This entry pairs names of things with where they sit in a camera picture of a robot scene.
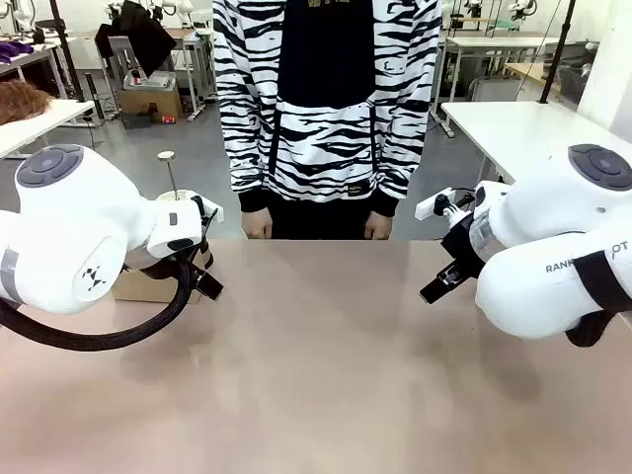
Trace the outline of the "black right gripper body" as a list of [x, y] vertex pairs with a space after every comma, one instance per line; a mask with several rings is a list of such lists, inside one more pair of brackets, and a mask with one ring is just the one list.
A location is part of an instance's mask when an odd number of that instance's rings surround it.
[[471, 193], [454, 201], [455, 190], [448, 188], [439, 194], [439, 214], [448, 221], [448, 232], [440, 241], [453, 261], [441, 272], [446, 277], [478, 277], [484, 261], [477, 255], [470, 241], [469, 231], [474, 214], [466, 207], [474, 201]]

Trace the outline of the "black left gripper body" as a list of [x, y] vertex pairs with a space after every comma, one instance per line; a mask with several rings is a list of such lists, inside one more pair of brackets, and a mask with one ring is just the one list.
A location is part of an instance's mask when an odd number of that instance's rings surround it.
[[180, 267], [185, 266], [190, 280], [197, 280], [213, 264], [214, 257], [207, 241], [177, 251], [169, 257], [161, 259], [149, 267], [139, 269], [140, 272], [152, 279], [166, 279], [169, 277], [180, 280]]

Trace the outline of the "person's right hand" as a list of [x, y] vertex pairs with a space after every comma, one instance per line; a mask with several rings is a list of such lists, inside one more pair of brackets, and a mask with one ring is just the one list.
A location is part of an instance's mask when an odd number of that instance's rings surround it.
[[271, 239], [273, 220], [267, 208], [242, 213], [242, 228], [248, 239]]

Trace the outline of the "person's left hand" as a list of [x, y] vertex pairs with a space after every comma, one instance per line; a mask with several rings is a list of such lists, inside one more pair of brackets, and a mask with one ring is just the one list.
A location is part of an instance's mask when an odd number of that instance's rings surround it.
[[390, 238], [393, 218], [372, 211], [364, 224], [364, 239], [385, 241]]

